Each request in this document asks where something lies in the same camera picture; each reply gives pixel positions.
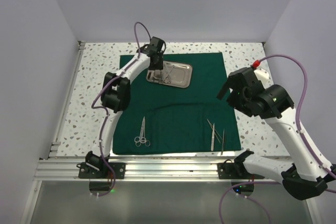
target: scissors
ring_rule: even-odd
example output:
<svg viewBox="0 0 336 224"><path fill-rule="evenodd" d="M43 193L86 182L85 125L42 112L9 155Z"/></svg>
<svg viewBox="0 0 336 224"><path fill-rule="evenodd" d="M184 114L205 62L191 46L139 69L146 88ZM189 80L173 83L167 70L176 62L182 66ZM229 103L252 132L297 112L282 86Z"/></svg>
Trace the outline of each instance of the scissors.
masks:
<svg viewBox="0 0 336 224"><path fill-rule="evenodd" d="M141 144L145 144L145 146L147 146L147 147L151 145L151 142L148 141L145 137L145 117L143 117L143 119L142 119L140 135L136 136L134 138L134 141L135 141L135 145L137 147L139 147Z"/></svg>

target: robotic arm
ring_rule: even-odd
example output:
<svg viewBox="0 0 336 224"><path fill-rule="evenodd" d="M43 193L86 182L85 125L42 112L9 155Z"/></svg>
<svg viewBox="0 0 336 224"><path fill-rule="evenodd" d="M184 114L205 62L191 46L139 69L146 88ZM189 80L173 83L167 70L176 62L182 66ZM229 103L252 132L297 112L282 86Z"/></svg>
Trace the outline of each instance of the robotic arm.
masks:
<svg viewBox="0 0 336 224"><path fill-rule="evenodd" d="M108 72L105 75L100 108L105 108L108 116L100 125L96 145L86 155L85 162L77 165L80 169L79 178L108 177L111 143L118 120L131 100L131 83L145 69L163 70L163 45L163 40L152 37L150 43L141 47L140 52L137 51L124 67L116 73Z"/></svg>
<svg viewBox="0 0 336 224"><path fill-rule="evenodd" d="M80 168L79 178L107 178L113 134L122 111L129 105L131 83L147 68L163 70L164 44L163 40L152 37L150 43L141 47L128 64L116 73L108 72L105 75L101 102L109 116L102 122L96 146L87 154L85 162L77 165ZM250 173L273 179L283 184L288 193L299 200L318 196L325 191L327 182L334 180L336 165L322 155L306 132L307 142L322 165L303 143L300 134L304 128L301 125L301 131L297 130L296 109L287 91L279 85L265 89L253 66L232 72L217 98L222 99L229 89L232 89L227 98L229 105L249 117L260 116L264 119L278 134L294 163L288 164L245 151L235 158L234 163L222 163L223 171L238 178L241 174Z"/></svg>
<svg viewBox="0 0 336 224"><path fill-rule="evenodd" d="M302 125L302 130L297 130L296 109L287 91L275 84L264 89L254 67L232 72L217 98L221 100L229 89L232 89L227 98L229 105L247 116L260 116L265 119L280 137L294 163L289 165L246 151L234 163L223 164L223 169L232 173L248 172L273 179L283 184L288 193L299 200L318 196L325 191L327 182L334 178L324 168L331 169L336 174L336 166L323 156ZM300 137L302 132L323 166L318 164L304 145Z"/></svg>

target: black mounting bracket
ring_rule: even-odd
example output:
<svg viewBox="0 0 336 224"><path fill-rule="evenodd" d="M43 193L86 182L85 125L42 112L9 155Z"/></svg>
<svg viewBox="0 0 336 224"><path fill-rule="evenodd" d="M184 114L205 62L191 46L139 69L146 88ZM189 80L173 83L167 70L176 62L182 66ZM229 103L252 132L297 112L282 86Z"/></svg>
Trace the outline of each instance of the black mounting bracket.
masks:
<svg viewBox="0 0 336 224"><path fill-rule="evenodd" d="M117 75L108 72L105 74L103 87ZM106 91L101 95L102 105L112 109L114 113L127 109L131 100L131 81L126 77L120 77L110 84Z"/></svg>
<svg viewBox="0 0 336 224"><path fill-rule="evenodd" d="M109 162L109 165L116 173L116 179L124 179L126 171L125 163ZM79 168L79 178L111 178L104 160L93 154L92 151L88 152L85 156L85 162L77 164L77 168Z"/></svg>
<svg viewBox="0 0 336 224"><path fill-rule="evenodd" d="M165 42L162 39L152 37L149 44L141 48L141 52L151 58L149 70L163 69L163 51L161 51Z"/></svg>
<svg viewBox="0 0 336 224"><path fill-rule="evenodd" d="M236 169L235 163L218 163L217 172L219 179L250 179L253 174L248 173L246 170L241 170L240 172ZM260 175L254 174L254 179L263 179Z"/></svg>
<svg viewBox="0 0 336 224"><path fill-rule="evenodd" d="M109 165L112 167L112 169L116 173L116 179L125 178L125 171L126 171L125 163L109 162ZM108 173L96 170L93 167L87 165L85 162L77 164L77 168L79 168L78 178L86 178L86 179L88 178L90 179L109 178Z"/></svg>
<svg viewBox="0 0 336 224"><path fill-rule="evenodd" d="M265 177L250 174L246 171L243 162L245 159L254 152L244 151L239 156L237 156L232 162L230 159L224 161L223 163L217 164L217 172L219 179L249 179L254 175L254 179L263 179Z"/></svg>

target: stainless steel tray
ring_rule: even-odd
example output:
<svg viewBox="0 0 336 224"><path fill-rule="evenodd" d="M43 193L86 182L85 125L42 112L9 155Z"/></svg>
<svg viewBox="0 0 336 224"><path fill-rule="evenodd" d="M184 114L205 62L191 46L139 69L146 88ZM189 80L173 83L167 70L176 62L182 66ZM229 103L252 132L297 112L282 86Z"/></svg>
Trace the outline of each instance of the stainless steel tray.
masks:
<svg viewBox="0 0 336 224"><path fill-rule="evenodd" d="M187 88L190 85L193 67L189 64L163 61L163 70L148 70L146 79L149 82Z"/></svg>

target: purple cable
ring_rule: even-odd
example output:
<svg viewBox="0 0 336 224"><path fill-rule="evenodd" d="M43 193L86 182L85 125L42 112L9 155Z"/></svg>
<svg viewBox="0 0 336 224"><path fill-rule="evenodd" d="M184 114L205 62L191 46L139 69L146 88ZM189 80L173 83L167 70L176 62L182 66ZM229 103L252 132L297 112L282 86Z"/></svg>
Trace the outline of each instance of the purple cable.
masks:
<svg viewBox="0 0 336 224"><path fill-rule="evenodd" d="M248 200L254 202L254 203L257 204L259 207L261 207L261 208L265 211L265 213L266 213L266 215L267 215L268 223L271 224L271 215L269 214L269 211L268 211L268 210L267 210L267 209L266 209L266 208L265 208L259 201L257 201L256 199L253 199L253 198L250 197L250 196L246 197L246 199L248 199Z"/></svg>
<svg viewBox="0 0 336 224"><path fill-rule="evenodd" d="M326 189L326 191L328 191L330 193L333 193L333 194L336 194L336 190L333 190L333 189Z"/></svg>
<svg viewBox="0 0 336 224"><path fill-rule="evenodd" d="M237 187L237 186L243 186L243 185L252 185L252 184L267 184L267 185L278 185L279 183L278 182L273 182L273 181L250 181L250 182L243 182L243 183L239 183L239 184L236 184L234 186L230 186L224 193L223 195L221 196L220 198L220 201L219 201L219 209L218 209L218 212L219 212L219 218L221 220L221 223L224 224L224 220L223 220L223 216L222 216L222 203L223 203L223 200L224 200L224 197L225 195L227 195L227 193L232 190L233 188ZM268 218L268 223L270 224L271 223L271 217L270 217L270 214L269 212L267 211L267 209L261 205L258 201L256 201L255 199L253 198L249 198L247 197L249 200L253 201L254 203L258 204L267 214L267 218Z"/></svg>
<svg viewBox="0 0 336 224"><path fill-rule="evenodd" d="M140 25L142 25L144 28L145 28L145 30L147 31L147 34L148 34L148 36L149 36L149 39L151 39L151 35L150 35L150 33L149 33L149 31L148 31L148 29L145 27L145 25L143 24L143 23L141 23L141 22L135 22L135 24L134 24L134 35L135 35L135 41L136 41L136 43L137 43L137 46L138 46L138 51L139 51L139 54L138 54L138 57L134 60L134 61L132 61L127 67L125 67L125 69L120 73L120 75L119 76L116 76L116 77L114 77L114 78L112 78L112 80L110 80L103 88L102 88L102 90L99 92L99 94L97 95L97 97L94 99L94 101L93 101L93 103L92 103L92 105L91 105L91 108L92 109L104 109L105 110L105 112L106 112L106 116L105 116L105 118L104 118L104 121L103 121L103 123L101 124L101 128L100 128L100 132L99 132L99 150L100 150L100 155L101 155L101 158L103 159L103 162L104 162L104 164L107 166L107 168L112 172L112 174L113 174L113 182L112 182L112 185L111 185L111 187L110 187L110 189L107 191L107 192L105 192L105 193L102 193L102 194L96 194L98 197L101 197L101 196L104 196L104 195L107 195L110 191L112 191L112 189L114 188L114 185L116 184L116 181L115 181L115 172L114 172L114 170L113 170L113 168L109 165L109 163L106 161L106 159L105 159L105 157L104 157L104 153L103 153L103 147L102 147L102 145L101 145L101 142L102 142L102 134L103 134L103 130L104 130L104 127L105 127L105 125L106 125L106 122L107 122L107 120L108 120L108 118L109 118L109 111L107 110L107 108L106 107L104 107L104 106L95 106L95 104L96 104L96 102L98 101L98 99L101 97L101 95L106 91L106 89L114 82L114 81L116 81L117 79L119 79L120 77L122 77L122 75L139 59L139 57L140 57L140 54L141 54L141 50L140 50L140 43L139 43L139 39L138 39L138 36L137 36L137 24L140 24Z"/></svg>
<svg viewBox="0 0 336 224"><path fill-rule="evenodd" d="M297 125L297 128L298 128L298 131L299 131L299 134L303 140L303 143L305 144L306 148L308 149L308 151L310 152L310 154L313 156L313 158L317 161L317 163L323 167L323 162L320 160L320 158L317 156L317 154L314 152L314 150L311 148L310 144L308 143L308 140L305 136L304 133L301 132L302 130L302 127L301 127L301 124L300 124L300 112L301 112L301 107L302 107L302 103L303 103L303 100L306 96L306 91L307 91L307 85L308 85L308 77L307 77L307 72L304 68L304 66L295 58L291 57L291 56L287 56L287 55L270 55L270 56L266 56L264 58L262 58L261 60L259 60L259 62L262 62L264 60L267 60L267 59L270 59L270 58L273 58L273 57L282 57L282 58L286 58L286 59L289 59L293 62L295 62L299 67L300 69L302 70L302 73L303 73L303 79L304 79L304 83L303 83L303 91L302 91L302 95L301 95L301 98L300 98L300 101L298 103L298 107L297 107L297 110L296 110L296 114L295 114L295 123ZM336 179L336 175L329 169L323 167L323 169L331 176L333 177L334 179Z"/></svg>

